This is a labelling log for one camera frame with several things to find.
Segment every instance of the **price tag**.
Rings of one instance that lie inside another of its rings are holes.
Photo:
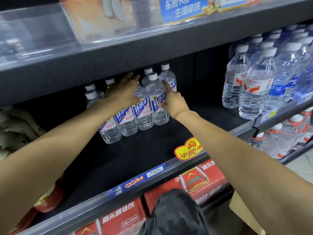
[[[300,105],[300,104],[302,104],[302,103],[304,103],[304,102],[310,100],[310,99],[312,98],[312,95],[313,95],[313,92],[310,92],[310,93],[308,93],[308,94],[303,95],[303,96],[299,99],[297,105]]]
[[[202,150],[203,147],[198,140],[192,137],[188,139],[184,145],[177,147],[174,153],[179,160],[185,161],[197,156]]]
[[[263,116],[261,117],[260,123],[262,123],[262,122],[268,120],[269,118],[274,117],[274,116],[276,115],[277,111],[278,111],[278,110],[275,110],[275,111],[272,111],[272,112],[270,112],[270,113],[267,113],[266,115],[263,115]]]
[[[245,5],[247,0],[221,0],[221,11],[230,10]]]
[[[147,177],[149,178],[151,176],[154,176],[155,174],[160,173],[161,171],[163,171],[163,166],[159,166],[158,168],[155,168],[154,170],[149,171],[147,173]]]

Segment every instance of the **white floor tile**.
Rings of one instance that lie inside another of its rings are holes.
[[[301,176],[303,179],[305,179],[308,182],[313,183],[313,175],[308,175],[300,172],[296,172],[299,176]]]
[[[308,157],[308,159],[309,159],[309,161],[310,161],[310,163],[311,163],[311,166],[313,166],[313,149],[311,149],[310,151],[308,151],[308,152],[306,153],[306,155],[307,155],[307,157]]]
[[[313,168],[305,154],[287,164],[287,167],[295,172],[313,175]]]

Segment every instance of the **white bottle cap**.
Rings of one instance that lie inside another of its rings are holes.
[[[268,48],[268,47],[273,47],[274,41],[272,40],[266,40],[261,43],[261,48]]]
[[[110,84],[115,83],[115,80],[114,80],[114,78],[107,78],[107,79],[105,80],[105,82],[106,82],[107,85],[110,85]]]
[[[272,128],[270,129],[273,129],[273,130],[281,130],[281,128],[283,127],[283,125],[281,123],[279,124],[276,124],[275,126],[273,126]]]
[[[13,106],[5,106],[1,108],[4,112],[9,111],[11,109],[13,109]]]
[[[152,72],[148,74],[149,81],[154,81],[157,79],[157,73]]]
[[[85,85],[86,90],[96,90],[96,86],[93,83]]]
[[[9,119],[9,116],[0,110],[0,123],[5,122]]]
[[[298,34],[298,33],[304,32],[304,31],[305,31],[305,29],[297,29],[297,30],[293,30],[292,34]]]
[[[308,30],[313,30],[313,24],[308,25],[308,26],[307,26],[307,29],[308,29]]]
[[[248,44],[238,44],[236,48],[236,53],[243,53],[248,50],[249,45]]]
[[[272,57],[276,54],[276,50],[277,50],[277,48],[275,48],[275,47],[264,48],[264,49],[262,49],[261,56],[262,57]]]
[[[298,25],[290,25],[286,27],[286,30],[294,30],[298,27]]]
[[[312,111],[312,110],[313,110],[313,106],[310,107],[310,108],[307,108],[304,112],[310,112],[310,111]]]
[[[168,70],[170,69],[170,64],[168,63],[162,63],[161,64],[161,70]]]
[[[301,37],[299,39],[299,42],[302,44],[310,44],[313,41],[313,37],[307,36],[307,37]]]
[[[261,137],[263,137],[263,135],[264,135],[264,133],[261,132],[261,133],[259,133],[258,135],[256,135],[256,138],[261,138]]]
[[[280,37],[280,33],[278,33],[278,34],[270,34],[268,36],[268,39],[278,39],[279,37]]]
[[[301,48],[301,43],[299,42],[291,42],[291,43],[287,43],[285,46],[285,51],[296,51],[299,50]]]
[[[258,37],[258,38],[252,38],[251,43],[261,43],[263,40],[263,37]]]
[[[271,34],[280,34],[282,32],[282,29],[279,30],[272,30],[270,33]]]
[[[95,90],[89,90],[85,93],[85,96],[87,97],[87,99],[91,100],[97,98],[98,95]]]
[[[298,38],[301,38],[301,37],[306,37],[308,36],[309,32],[303,32],[303,33],[297,33],[295,35],[293,35],[293,39],[298,39]]]
[[[290,118],[290,120],[292,122],[295,122],[295,123],[298,123],[298,122],[301,122],[303,119],[303,117],[301,115],[294,115]]]
[[[148,75],[149,73],[153,72],[153,71],[152,71],[152,67],[146,67],[146,68],[144,69],[144,72],[145,72],[145,75]]]

